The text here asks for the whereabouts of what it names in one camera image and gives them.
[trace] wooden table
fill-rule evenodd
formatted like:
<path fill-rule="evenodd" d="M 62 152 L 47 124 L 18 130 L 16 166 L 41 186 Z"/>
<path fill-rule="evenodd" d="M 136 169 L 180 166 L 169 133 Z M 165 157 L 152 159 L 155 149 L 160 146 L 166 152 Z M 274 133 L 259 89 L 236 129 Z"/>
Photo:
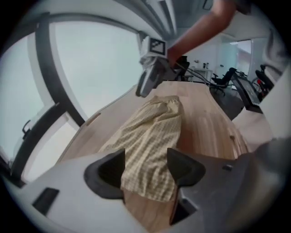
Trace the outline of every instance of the wooden table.
<path fill-rule="evenodd" d="M 136 97 L 135 88 L 134 86 L 124 96 L 97 112 L 82 125 L 59 162 L 98 152 L 135 110 L 154 95 L 177 95 L 183 104 L 185 114 L 177 144 L 181 151 L 227 159 L 236 159 L 247 152 L 239 131 L 217 105 L 206 85 L 165 81 L 147 98 Z M 127 190 L 124 193 L 127 209 L 149 232 L 169 227 L 173 202 L 152 201 Z"/>

